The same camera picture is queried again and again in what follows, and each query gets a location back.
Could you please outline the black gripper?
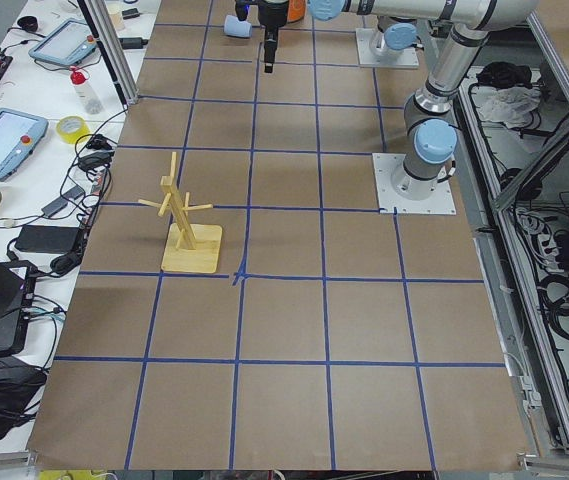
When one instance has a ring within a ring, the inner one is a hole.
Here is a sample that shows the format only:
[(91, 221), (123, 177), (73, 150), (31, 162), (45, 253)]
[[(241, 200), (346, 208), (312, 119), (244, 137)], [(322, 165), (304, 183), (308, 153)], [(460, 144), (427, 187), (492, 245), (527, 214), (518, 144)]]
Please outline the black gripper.
[(264, 72), (273, 72), (279, 28), (288, 21), (288, 0), (258, 0), (258, 20), (264, 27)]

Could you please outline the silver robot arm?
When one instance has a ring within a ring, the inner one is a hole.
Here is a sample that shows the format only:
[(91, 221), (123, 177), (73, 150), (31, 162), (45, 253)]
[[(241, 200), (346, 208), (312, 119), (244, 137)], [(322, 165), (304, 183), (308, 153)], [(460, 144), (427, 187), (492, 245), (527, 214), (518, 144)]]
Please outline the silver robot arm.
[(401, 196), (422, 200), (436, 188), (443, 165), (452, 157), (457, 134), (441, 117), (468, 72), (488, 34), (523, 22), (537, 8), (536, 1), (309, 1), (308, 11), (321, 21), (343, 12), (406, 19), (446, 20), (453, 23), (435, 67), (423, 87), (404, 107), (411, 149), (390, 175)]
[(377, 17), (377, 32), (372, 48), (378, 57), (399, 54), (417, 42), (417, 28), (414, 19), (391, 16)]

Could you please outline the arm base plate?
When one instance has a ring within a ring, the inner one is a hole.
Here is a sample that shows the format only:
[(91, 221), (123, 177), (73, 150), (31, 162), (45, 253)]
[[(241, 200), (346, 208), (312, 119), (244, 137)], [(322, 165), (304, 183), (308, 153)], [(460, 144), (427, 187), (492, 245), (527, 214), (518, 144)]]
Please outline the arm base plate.
[(378, 210), (383, 214), (455, 215), (456, 207), (448, 181), (439, 183), (447, 172), (417, 180), (404, 169), (404, 154), (374, 153), (373, 172)]
[(355, 35), (360, 67), (404, 70), (419, 67), (413, 46), (392, 49), (387, 45), (384, 34), (377, 29), (357, 28)]

